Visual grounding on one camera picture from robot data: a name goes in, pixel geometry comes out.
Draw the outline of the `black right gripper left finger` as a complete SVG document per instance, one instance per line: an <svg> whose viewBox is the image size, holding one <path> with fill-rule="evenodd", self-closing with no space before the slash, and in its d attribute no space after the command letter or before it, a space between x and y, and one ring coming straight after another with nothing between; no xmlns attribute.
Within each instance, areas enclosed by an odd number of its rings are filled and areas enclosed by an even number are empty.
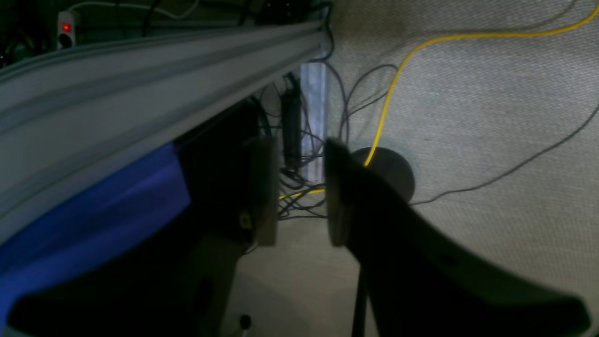
<svg viewBox="0 0 599 337"><path fill-rule="evenodd" d="M21 297L9 330L32 337L212 337L238 260L272 244L278 159L272 139L175 146L190 203L123 254Z"/></svg>

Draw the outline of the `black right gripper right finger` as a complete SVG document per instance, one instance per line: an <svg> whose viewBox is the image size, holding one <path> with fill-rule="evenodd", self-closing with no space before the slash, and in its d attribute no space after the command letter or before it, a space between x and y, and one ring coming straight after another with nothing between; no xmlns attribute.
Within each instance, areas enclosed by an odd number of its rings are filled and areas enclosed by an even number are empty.
<svg viewBox="0 0 599 337"><path fill-rule="evenodd" d="M324 145L328 233L361 266L381 337L580 337L582 299L518 277L426 222L336 139Z"/></svg>

